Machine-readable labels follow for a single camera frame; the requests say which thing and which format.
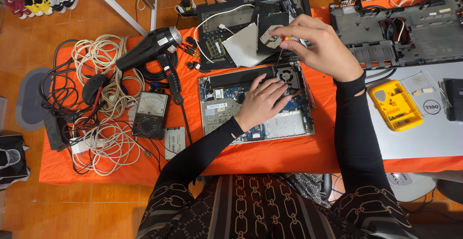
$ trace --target hair dryer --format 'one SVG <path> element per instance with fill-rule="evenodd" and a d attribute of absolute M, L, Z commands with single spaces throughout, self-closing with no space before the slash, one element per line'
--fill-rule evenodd
<path fill-rule="evenodd" d="M 169 82 L 174 103 L 180 105 L 182 87 L 176 69 L 172 66 L 169 54 L 174 53 L 182 43 L 182 36 L 176 27 L 163 27 L 149 32 L 135 47 L 116 61 L 119 70 L 125 72 L 147 62 L 158 60 Z"/>

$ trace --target power adapter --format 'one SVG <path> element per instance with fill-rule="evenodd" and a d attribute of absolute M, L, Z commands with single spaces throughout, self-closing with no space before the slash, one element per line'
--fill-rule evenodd
<path fill-rule="evenodd" d="M 50 111 L 43 119 L 45 131 L 47 132 L 50 148 L 60 152 L 69 145 L 71 135 L 69 132 L 68 122 L 63 117 L 57 117 L 54 112 Z"/>

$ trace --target red sneaker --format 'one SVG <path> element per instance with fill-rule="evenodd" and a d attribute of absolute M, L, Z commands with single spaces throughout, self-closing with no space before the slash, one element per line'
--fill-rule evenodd
<path fill-rule="evenodd" d="M 8 10 L 18 16 L 20 19 L 27 18 L 27 15 L 21 11 L 20 7 L 13 0 L 5 0 L 5 5 L 8 7 Z"/>
<path fill-rule="evenodd" d="M 28 8 L 26 8 L 26 7 L 24 6 L 24 0 L 13 0 L 13 1 L 14 1 L 14 3 L 16 3 L 16 4 L 18 5 L 18 7 L 20 8 L 20 10 L 21 10 L 24 14 L 26 14 L 28 17 L 31 18 L 31 17 L 35 16 L 35 14 L 32 13 L 32 11 L 30 11 Z"/>

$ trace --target person's right hand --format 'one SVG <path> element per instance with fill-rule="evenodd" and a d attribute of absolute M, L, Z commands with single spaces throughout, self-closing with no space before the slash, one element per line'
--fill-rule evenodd
<path fill-rule="evenodd" d="M 293 51 L 304 64 L 339 82 L 350 82 L 363 74 L 357 59 L 339 40 L 333 28 L 317 18 L 302 14 L 288 26 L 276 28 L 269 33 L 273 36 L 292 36 L 312 43 L 308 49 L 298 41 L 285 40 L 280 47 Z"/>

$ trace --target black box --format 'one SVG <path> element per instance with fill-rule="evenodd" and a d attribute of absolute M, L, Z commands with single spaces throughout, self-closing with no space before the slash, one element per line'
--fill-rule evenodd
<path fill-rule="evenodd" d="M 451 105 L 449 120 L 463 121 L 463 79 L 446 80 L 445 92 Z"/>

